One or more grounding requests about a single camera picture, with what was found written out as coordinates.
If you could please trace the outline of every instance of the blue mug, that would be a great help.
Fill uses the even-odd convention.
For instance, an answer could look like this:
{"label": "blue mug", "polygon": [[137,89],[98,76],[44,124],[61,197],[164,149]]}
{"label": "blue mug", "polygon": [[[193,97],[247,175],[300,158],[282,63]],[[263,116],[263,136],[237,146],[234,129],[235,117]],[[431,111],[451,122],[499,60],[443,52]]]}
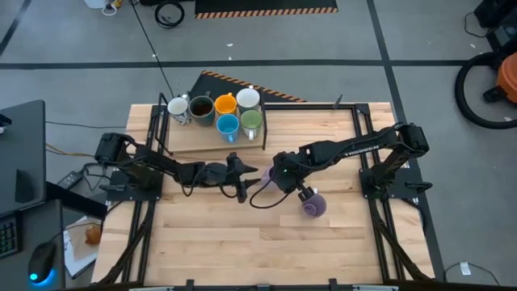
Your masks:
{"label": "blue mug", "polygon": [[235,142],[239,137],[239,119],[233,114],[226,114],[217,120],[217,130],[227,142]]}

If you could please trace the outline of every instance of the orange striped tape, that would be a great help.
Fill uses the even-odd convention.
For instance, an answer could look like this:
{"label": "orange striped tape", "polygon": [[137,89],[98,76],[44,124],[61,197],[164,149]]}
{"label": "orange striped tape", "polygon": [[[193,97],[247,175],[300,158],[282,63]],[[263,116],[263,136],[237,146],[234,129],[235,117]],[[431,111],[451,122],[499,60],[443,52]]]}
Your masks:
{"label": "orange striped tape", "polygon": [[[212,72],[212,71],[204,70],[203,72],[201,72],[201,74],[205,74],[205,75],[208,75],[208,76],[211,76],[211,77],[214,77],[214,78],[219,78],[221,80],[225,80],[225,81],[228,81],[228,82],[233,82],[233,83],[236,83],[236,84],[239,84],[239,85],[242,85],[242,86],[253,86],[253,88],[256,89],[256,90],[258,90],[260,88],[259,85],[254,85],[254,84],[252,84],[250,82],[242,81],[242,80],[239,80],[237,78],[232,78],[232,77],[224,76],[223,74],[218,74],[218,73]],[[295,102],[298,102],[298,103],[307,102],[307,101],[305,101],[305,100],[303,100],[301,98],[298,98],[298,97],[295,97],[295,96],[292,96],[292,95],[289,95],[289,94],[285,94],[285,93],[282,93],[282,92],[278,92],[278,91],[275,91],[275,90],[272,90],[272,89],[267,89],[267,88],[264,88],[264,87],[263,87],[263,92],[271,94],[271,95],[278,96],[280,98],[284,98],[284,99],[288,99],[288,100],[291,100],[291,101],[295,101]]]}
{"label": "orange striped tape", "polygon": [[278,9],[265,11],[226,11],[226,12],[207,12],[198,13],[196,19],[213,19],[213,18],[233,18],[233,17],[250,17],[250,16],[272,16],[272,15],[303,15],[303,14],[321,14],[321,13],[337,13],[337,7],[323,8],[296,8],[296,9]]}

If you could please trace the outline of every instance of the concrete floor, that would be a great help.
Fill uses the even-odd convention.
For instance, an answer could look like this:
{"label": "concrete floor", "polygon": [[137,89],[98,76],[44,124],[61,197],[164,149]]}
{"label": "concrete floor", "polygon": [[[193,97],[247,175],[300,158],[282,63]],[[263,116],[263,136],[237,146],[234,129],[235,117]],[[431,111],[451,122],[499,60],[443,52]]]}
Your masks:
{"label": "concrete floor", "polygon": [[[244,19],[195,20],[193,3],[173,30],[159,28],[153,11],[138,6],[145,30],[161,61],[240,60],[466,60],[490,50],[486,40],[463,31],[463,18],[481,0],[338,0],[339,13]],[[376,42],[368,3],[375,4],[387,56]],[[23,0],[0,2],[0,37],[19,14]],[[472,30],[481,33],[477,21]],[[157,68],[7,70],[6,64],[153,62],[153,52],[127,3],[117,15],[103,16],[83,0],[49,5],[30,3],[8,45],[0,45],[0,108],[33,99],[47,103],[47,119],[92,125],[125,125],[132,103],[154,103],[168,92]],[[445,267],[469,261],[491,270],[502,285],[517,285],[516,129],[494,131],[467,122],[458,112],[453,83],[458,67],[396,66],[394,82],[382,65],[282,65],[166,68],[175,94],[189,90],[201,70],[254,82],[309,101],[393,102],[393,85],[409,122],[421,125],[431,145],[419,160],[422,176],[435,186],[427,192]],[[466,84],[477,112],[492,120],[517,118],[506,104],[486,106],[481,93],[494,73],[476,68]],[[94,153],[103,130],[47,126],[47,142],[62,150]],[[48,180],[57,182],[88,162],[48,155]],[[91,196],[84,185],[78,190]],[[66,222],[78,215],[67,213]],[[84,285],[89,273],[70,285]],[[494,284],[473,268],[450,281]]]}

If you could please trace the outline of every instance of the keyboard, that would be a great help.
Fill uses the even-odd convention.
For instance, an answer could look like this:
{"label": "keyboard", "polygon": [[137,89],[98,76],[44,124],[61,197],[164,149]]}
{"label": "keyboard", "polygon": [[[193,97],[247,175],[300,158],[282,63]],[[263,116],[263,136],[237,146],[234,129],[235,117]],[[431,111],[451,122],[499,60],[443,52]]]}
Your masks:
{"label": "keyboard", "polygon": [[21,252],[20,226],[18,214],[0,217],[0,259]]}

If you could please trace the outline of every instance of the wooden table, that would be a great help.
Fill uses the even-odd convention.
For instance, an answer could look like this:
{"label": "wooden table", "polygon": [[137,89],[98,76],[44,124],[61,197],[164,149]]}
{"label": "wooden table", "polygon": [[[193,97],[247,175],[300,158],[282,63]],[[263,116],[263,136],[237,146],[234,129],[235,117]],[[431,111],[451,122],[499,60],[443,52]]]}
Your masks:
{"label": "wooden table", "polygon": [[[369,105],[375,130],[393,125],[389,103]],[[145,143],[151,107],[133,105],[129,114],[127,132],[141,143]],[[280,151],[355,136],[351,114],[343,111],[268,111],[267,123],[266,150],[237,150],[243,162],[259,168],[257,173],[245,175],[248,179],[261,176]],[[224,162],[228,154],[228,150],[205,151],[174,158],[179,162]],[[380,152],[381,158],[388,154],[387,150]],[[327,285],[329,278],[337,278],[339,284],[381,283],[359,168],[356,156],[307,178],[305,184],[318,188],[328,204],[326,214],[317,219],[301,213],[296,195],[273,209],[259,210],[247,202],[238,204],[215,188],[197,188],[187,198],[167,176],[154,215],[145,285],[185,285],[187,279],[194,279],[196,285]],[[253,186],[248,193],[257,188]],[[269,205],[280,197],[278,192],[263,192],[254,202]],[[126,247],[133,206],[134,202],[124,202],[107,217],[93,281],[106,275]],[[418,211],[399,200],[392,201],[391,209],[400,244],[424,273],[434,276]],[[394,278],[386,241],[385,247]],[[135,257],[132,279],[136,279],[138,250]]]}

